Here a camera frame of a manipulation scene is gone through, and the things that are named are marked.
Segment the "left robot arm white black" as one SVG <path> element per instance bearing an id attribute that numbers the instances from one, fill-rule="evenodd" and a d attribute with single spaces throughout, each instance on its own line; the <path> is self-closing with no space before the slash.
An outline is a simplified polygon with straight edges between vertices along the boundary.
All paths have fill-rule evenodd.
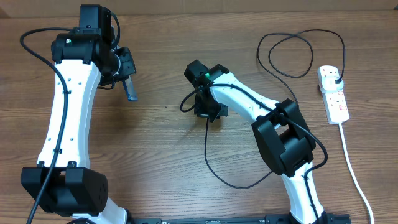
<path id="1" fill-rule="evenodd" d="M 105 175 L 91 169 L 88 150 L 96 91 L 123 84 L 129 101 L 137 100 L 132 83 L 136 67 L 127 47 L 120 47 L 115 13 L 98 4 L 80 7 L 79 25 L 58 28 L 49 67 L 55 91 L 44 146 L 33 167 L 24 167 L 21 184 L 38 208 L 70 217 L 73 223 L 132 223 L 126 208 L 109 197 Z"/>

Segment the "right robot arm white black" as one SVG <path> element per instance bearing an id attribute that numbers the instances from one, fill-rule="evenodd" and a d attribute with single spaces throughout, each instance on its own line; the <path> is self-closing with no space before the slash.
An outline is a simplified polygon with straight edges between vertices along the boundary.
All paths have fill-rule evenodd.
<path id="1" fill-rule="evenodd" d="M 292 223 L 326 223 L 312 179 L 313 150 L 321 142 L 310 132 L 296 103 L 268 99 L 243 85 L 226 67 L 188 64 L 184 75 L 193 85 L 191 110 L 208 123 L 230 109 L 248 123 L 262 160 L 282 177 L 290 200 Z"/>

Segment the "blue screen Galaxy smartphone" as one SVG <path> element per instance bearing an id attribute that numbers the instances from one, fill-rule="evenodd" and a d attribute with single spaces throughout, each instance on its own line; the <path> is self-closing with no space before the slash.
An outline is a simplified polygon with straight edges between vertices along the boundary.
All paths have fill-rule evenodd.
<path id="1" fill-rule="evenodd" d="M 137 101 L 137 93 L 135 91 L 131 77 L 122 81 L 123 87 L 128 101 Z"/>

